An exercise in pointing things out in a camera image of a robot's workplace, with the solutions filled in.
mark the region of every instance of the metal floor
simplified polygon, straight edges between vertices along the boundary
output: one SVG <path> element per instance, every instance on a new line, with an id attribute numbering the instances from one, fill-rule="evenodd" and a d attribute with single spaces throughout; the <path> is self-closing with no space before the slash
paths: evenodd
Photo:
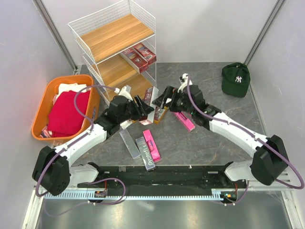
<path id="1" fill-rule="evenodd" d="M 51 214 L 85 200 L 44 200 Z M 51 218 L 43 210 L 36 229 L 290 229 L 280 192 L 248 192 L 236 206 L 209 201 L 128 200 L 115 206 L 83 205 Z"/>

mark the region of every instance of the ny logo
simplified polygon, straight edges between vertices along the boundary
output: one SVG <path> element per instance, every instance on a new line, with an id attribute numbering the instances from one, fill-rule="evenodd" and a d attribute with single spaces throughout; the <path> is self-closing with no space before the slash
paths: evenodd
<path id="1" fill-rule="evenodd" d="M 241 83 L 242 82 L 242 77 L 237 76 L 236 79 L 235 79 L 235 82 Z"/>

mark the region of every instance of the cable tie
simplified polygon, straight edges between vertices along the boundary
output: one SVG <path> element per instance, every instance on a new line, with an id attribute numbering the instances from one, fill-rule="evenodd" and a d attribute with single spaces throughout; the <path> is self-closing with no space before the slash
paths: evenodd
<path id="1" fill-rule="evenodd" d="M 90 135 L 92 131 L 90 129 L 87 129 L 86 132 L 88 133 L 88 135 Z"/>
<path id="2" fill-rule="evenodd" d="M 68 147 L 67 144 L 64 144 L 64 145 L 63 145 L 63 148 L 65 149 L 65 151 L 67 151 L 69 147 Z"/>

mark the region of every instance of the red towel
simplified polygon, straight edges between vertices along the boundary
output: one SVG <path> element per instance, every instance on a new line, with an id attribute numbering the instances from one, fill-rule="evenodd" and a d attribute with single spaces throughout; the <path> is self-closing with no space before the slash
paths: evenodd
<path id="1" fill-rule="evenodd" d="M 48 130 L 53 132 L 52 137 L 67 137 L 76 134 L 81 129 L 84 117 L 74 107 L 76 92 L 63 92 L 57 98 L 49 113 Z M 77 107 L 86 114 L 90 91 L 77 96 Z"/>

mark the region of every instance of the orange basket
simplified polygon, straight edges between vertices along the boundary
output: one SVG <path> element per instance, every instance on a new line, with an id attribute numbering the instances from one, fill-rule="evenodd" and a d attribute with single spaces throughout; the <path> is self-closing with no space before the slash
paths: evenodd
<path id="1" fill-rule="evenodd" d="M 85 129 L 90 126 L 90 122 L 85 119 L 84 125 L 82 125 L 81 130 L 76 134 L 69 136 L 69 137 L 50 137 L 50 138 L 42 138 L 39 137 L 41 134 L 42 129 L 48 124 L 49 119 L 48 115 L 53 107 L 53 98 L 56 94 L 58 94 L 58 87 L 61 83 L 78 83 L 78 84 L 86 84 L 88 86 L 94 85 L 94 81 L 91 76 L 89 75 L 68 75 L 58 77 L 47 85 L 46 90 L 44 91 L 43 98 L 39 105 L 39 109 L 36 113 L 36 117 L 34 120 L 34 124 L 32 127 L 32 135 L 35 139 L 39 141 L 47 141 L 50 143 L 54 143 L 56 141 L 57 144 L 63 144 L 72 138 L 79 135 Z M 86 116 L 92 117 L 94 120 L 97 118 L 98 110 L 100 105 L 100 95 L 96 88 L 91 88 L 88 106 L 86 111 Z"/>

